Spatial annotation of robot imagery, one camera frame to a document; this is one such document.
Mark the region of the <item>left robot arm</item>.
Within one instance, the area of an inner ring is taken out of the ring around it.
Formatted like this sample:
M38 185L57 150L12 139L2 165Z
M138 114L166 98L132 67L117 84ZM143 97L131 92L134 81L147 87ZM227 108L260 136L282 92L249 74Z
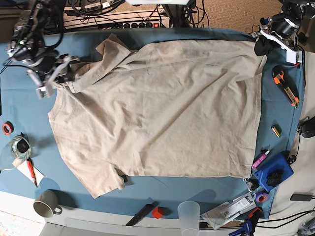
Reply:
M315 18L313 0L282 0L279 14L261 18L259 30L252 32L256 39L254 52L257 56L268 54L281 47L286 51L286 61L292 64L302 62L302 51L298 43L306 37L300 30L304 19Z

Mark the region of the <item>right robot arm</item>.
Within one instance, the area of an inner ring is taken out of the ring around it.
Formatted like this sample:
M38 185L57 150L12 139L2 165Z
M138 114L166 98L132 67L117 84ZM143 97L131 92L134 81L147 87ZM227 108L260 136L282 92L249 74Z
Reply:
M57 21L59 38L53 45L45 43L45 28L51 20ZM6 51L7 67L22 67L39 86L54 81L65 83L74 80L71 63L77 56L60 55L57 47L64 37L63 11L55 0L29 0L14 26L13 36Z

